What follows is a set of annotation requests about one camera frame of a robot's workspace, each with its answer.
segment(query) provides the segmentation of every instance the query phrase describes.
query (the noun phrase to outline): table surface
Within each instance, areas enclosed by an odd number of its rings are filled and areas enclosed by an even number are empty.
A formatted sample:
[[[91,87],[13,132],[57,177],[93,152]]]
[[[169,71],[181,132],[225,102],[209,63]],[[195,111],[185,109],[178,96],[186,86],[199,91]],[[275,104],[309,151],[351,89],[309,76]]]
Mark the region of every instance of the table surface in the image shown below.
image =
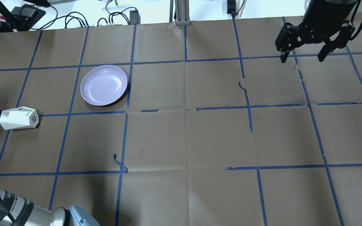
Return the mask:
[[[0,33],[0,109],[40,117],[0,126],[0,187],[102,226],[362,225],[362,32],[282,64],[283,20]],[[91,106],[104,64],[128,90]]]

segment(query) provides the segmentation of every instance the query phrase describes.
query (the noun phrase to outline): lavender plate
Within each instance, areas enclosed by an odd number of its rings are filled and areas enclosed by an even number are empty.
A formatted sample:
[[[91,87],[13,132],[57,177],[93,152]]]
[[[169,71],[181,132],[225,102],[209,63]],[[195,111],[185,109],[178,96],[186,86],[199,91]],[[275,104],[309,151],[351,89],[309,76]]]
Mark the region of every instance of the lavender plate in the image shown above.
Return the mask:
[[[102,65],[86,74],[80,85],[80,94],[89,104],[104,106],[118,100],[127,86],[127,75],[122,69],[113,65]]]

